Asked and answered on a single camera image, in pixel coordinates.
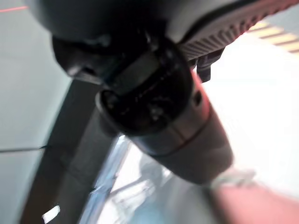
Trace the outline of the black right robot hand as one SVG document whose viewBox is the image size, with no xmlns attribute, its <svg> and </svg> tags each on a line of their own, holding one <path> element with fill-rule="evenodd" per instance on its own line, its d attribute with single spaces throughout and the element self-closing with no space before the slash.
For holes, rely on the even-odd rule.
<svg viewBox="0 0 299 224">
<path fill-rule="evenodd" d="M 73 79 L 111 84 L 165 70 L 163 0 L 29 0 L 52 35 L 56 61 Z"/>
</svg>

